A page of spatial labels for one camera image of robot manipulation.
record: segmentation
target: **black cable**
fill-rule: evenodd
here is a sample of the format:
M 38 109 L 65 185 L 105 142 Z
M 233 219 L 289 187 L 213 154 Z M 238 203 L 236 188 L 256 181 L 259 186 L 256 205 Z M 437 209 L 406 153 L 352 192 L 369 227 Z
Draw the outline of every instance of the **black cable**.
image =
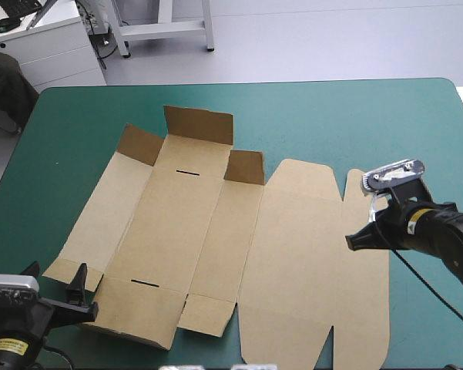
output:
M 423 285 L 428 288 L 428 290 L 433 293 L 433 295 L 445 306 L 447 307 L 450 311 L 452 311 L 458 318 L 461 319 L 461 321 L 463 322 L 463 315 L 457 311 L 456 308 L 454 308 L 454 306 L 452 306 L 450 303 L 448 303 L 445 298 L 443 298 L 431 285 L 430 283 L 428 283 L 415 269 L 414 267 L 411 266 L 411 264 L 409 264 L 409 262 L 401 256 L 401 254 L 399 252 L 396 251 L 395 247 L 392 245 L 392 243 L 390 243 L 387 238 L 381 233 L 380 231 L 380 228 L 377 224 L 377 221 L 374 221 L 374 225 L 375 225 L 375 228 L 377 229 L 377 232 L 378 234 L 380 235 L 382 241 L 384 243 L 386 243 L 387 246 L 389 246 L 389 248 L 392 250 L 392 252 L 397 256 L 397 258 L 399 258 L 399 260 L 401 260 L 401 262 L 403 264 L 406 265 L 406 267 L 409 269 L 410 272 L 412 272 L 414 274 L 415 277 L 418 278 L 418 280 L 423 283 Z
M 28 369 L 31 369 L 31 368 L 37 368 L 38 370 L 45 370 L 43 365 L 41 365 L 39 362 L 35 362 L 34 364 L 28 367 Z
M 100 56 L 99 58 L 100 58 L 100 59 L 106 59 L 106 58 L 108 58 L 109 56 L 111 56 L 117 49 L 118 49 L 118 46 L 115 46 L 115 47 L 113 48 L 113 50 L 112 50 L 111 52 L 109 52 L 108 55 Z
M 48 345 L 43 345 L 43 349 L 44 349 L 45 351 L 48 351 L 48 352 L 51 352 L 51 353 L 55 353 L 56 355 L 60 356 L 61 358 L 63 358 L 63 359 L 69 364 L 70 370 L 75 370 L 74 362 L 73 362 L 72 359 L 71 359 L 64 351 L 62 351 L 61 349 L 54 348 L 54 347 L 49 347 Z
M 87 12 L 86 7 L 79 0 L 75 0 L 75 3 L 77 5 L 79 5 L 84 10 L 84 14 L 86 14 L 86 21 L 89 23 L 89 26 L 91 27 L 92 36 L 94 36 L 94 27 L 92 27 L 91 16 Z M 94 52 L 96 53 L 96 56 L 98 57 L 99 62 L 101 63 L 101 67 L 103 69 L 106 69 L 106 64 L 101 59 L 101 55 L 99 54 L 99 49 L 98 49 L 98 46 L 97 46 L 96 42 L 91 41 L 91 45 L 94 48 Z
M 125 22 L 125 21 L 122 21 L 122 23 L 125 23 L 126 25 L 130 25 L 128 22 Z M 111 56 L 117 49 L 118 49 L 118 46 L 115 46 L 115 48 L 114 48 L 111 52 L 109 52 L 108 55 L 100 56 L 99 58 L 100 58 L 101 60 L 106 59 L 106 58 L 108 58 L 109 56 Z

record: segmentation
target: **cardboard tab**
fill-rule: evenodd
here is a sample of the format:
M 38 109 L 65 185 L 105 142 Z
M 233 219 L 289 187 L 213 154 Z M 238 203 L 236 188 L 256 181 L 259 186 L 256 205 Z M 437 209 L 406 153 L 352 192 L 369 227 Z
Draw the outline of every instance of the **cardboard tab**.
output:
M 116 151 L 134 160 L 154 166 L 162 145 L 163 138 L 128 124 L 123 131 Z
M 168 133 L 233 145 L 233 115 L 204 109 L 164 106 Z
M 178 326 L 183 329 L 221 337 L 231 315 L 235 302 L 189 294 Z
M 328 166 L 300 160 L 283 160 L 267 187 L 306 197 L 341 200 L 334 172 Z
M 248 150 L 231 150 L 224 179 L 265 185 L 263 154 Z

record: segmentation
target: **cardboard flap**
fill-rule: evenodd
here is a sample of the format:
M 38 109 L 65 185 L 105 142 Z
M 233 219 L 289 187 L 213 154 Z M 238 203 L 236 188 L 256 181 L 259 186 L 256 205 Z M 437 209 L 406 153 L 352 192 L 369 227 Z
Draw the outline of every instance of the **cardboard flap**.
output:
M 189 294 L 178 326 L 200 333 L 223 336 L 233 314 L 235 302 L 222 301 L 197 294 Z
M 384 328 L 369 326 L 370 331 L 334 326 L 333 367 L 367 370 L 381 368 L 388 353 Z
M 108 267 L 146 185 L 152 167 L 114 153 L 82 210 L 59 257 L 45 276 L 69 283 L 87 263 L 88 291 L 94 291 Z
M 223 179 L 230 150 L 231 146 L 226 144 L 168 135 L 154 167 Z
M 164 106 L 168 133 L 233 145 L 233 115 L 204 109 Z
M 231 150 L 224 179 L 265 185 L 262 152 Z
M 170 349 L 185 296 L 105 276 L 94 297 L 101 309 L 91 325 L 116 334 L 151 338 L 162 348 Z
M 241 355 L 247 364 L 276 364 L 283 370 L 310 370 L 331 326 L 284 317 L 266 308 L 238 306 Z
M 283 160 L 267 187 L 307 197 L 341 200 L 334 171 L 322 164 Z
M 51 278 L 62 283 L 70 283 L 74 278 L 80 262 L 74 262 L 69 260 L 64 260 L 63 258 L 57 258 L 53 263 L 46 269 L 43 273 L 43 276 Z M 102 271 L 98 271 L 95 268 L 87 267 L 87 278 L 86 278 L 86 290 L 95 291 L 98 287 L 99 282 L 102 278 Z
M 154 166 L 164 139 L 127 124 L 119 141 L 117 152 L 139 162 Z

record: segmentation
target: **brown cardboard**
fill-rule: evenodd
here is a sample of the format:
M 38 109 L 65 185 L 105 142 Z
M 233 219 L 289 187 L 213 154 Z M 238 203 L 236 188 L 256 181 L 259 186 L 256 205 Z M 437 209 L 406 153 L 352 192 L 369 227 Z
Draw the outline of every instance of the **brown cardboard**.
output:
M 116 252 L 151 172 L 151 166 L 114 153 L 60 255 L 44 275 L 68 282 L 79 265 L 86 262 L 86 289 L 94 291 Z
M 242 356 L 312 369 L 334 326 L 334 368 L 378 369 L 388 350 L 388 253 L 349 251 L 367 221 L 361 171 L 344 201 L 332 170 L 284 160 L 265 186 L 238 301 Z
M 387 254 L 355 255 L 344 240 L 367 218 L 359 171 L 344 202 L 332 169 L 313 163 L 285 160 L 264 186 L 262 153 L 232 150 L 231 115 L 164 113 L 164 140 L 126 127 L 45 273 L 68 282 L 88 264 L 100 311 L 87 326 L 169 349 L 177 327 L 221 336 L 240 293 L 248 362 L 313 368 L 334 325 L 337 368 L 381 363 Z M 355 339 L 371 362 L 349 350 Z
M 222 335 L 264 178 L 261 153 L 231 151 L 231 115 L 176 107 L 165 114 L 164 140 L 126 127 L 45 275 L 67 282 L 85 261 L 87 288 L 99 285 L 102 307 L 89 326 L 169 349 L 178 324 Z

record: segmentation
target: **person's leg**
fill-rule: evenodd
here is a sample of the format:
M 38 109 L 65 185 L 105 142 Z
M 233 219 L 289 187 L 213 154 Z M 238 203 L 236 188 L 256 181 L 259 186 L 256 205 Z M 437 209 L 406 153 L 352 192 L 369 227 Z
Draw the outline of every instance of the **person's leg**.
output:
M 22 75 L 17 61 L 0 53 L 0 110 L 24 128 L 36 100 L 38 93 Z

